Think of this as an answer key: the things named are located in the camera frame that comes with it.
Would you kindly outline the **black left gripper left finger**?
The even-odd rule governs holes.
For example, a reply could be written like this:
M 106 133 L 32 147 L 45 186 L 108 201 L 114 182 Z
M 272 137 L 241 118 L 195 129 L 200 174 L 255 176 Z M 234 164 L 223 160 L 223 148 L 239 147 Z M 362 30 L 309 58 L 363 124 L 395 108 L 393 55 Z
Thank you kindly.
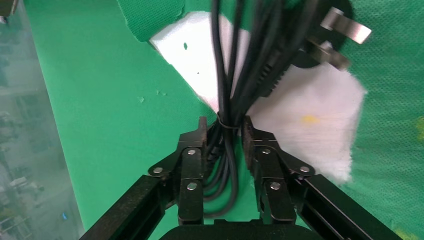
M 151 166 L 81 237 L 83 240 L 147 240 L 165 215 L 178 205 L 178 226 L 163 240 L 192 239 L 188 227 L 204 223 L 207 119 L 182 133 L 177 148 Z

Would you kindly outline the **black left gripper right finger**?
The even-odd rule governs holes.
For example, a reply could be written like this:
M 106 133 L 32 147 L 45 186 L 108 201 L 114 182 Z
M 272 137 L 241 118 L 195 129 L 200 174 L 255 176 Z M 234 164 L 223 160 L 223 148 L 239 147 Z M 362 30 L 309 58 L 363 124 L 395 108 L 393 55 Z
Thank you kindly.
M 334 183 L 283 151 L 274 134 L 241 127 L 246 166 L 254 178 L 259 217 L 288 240 L 397 240 L 385 226 Z

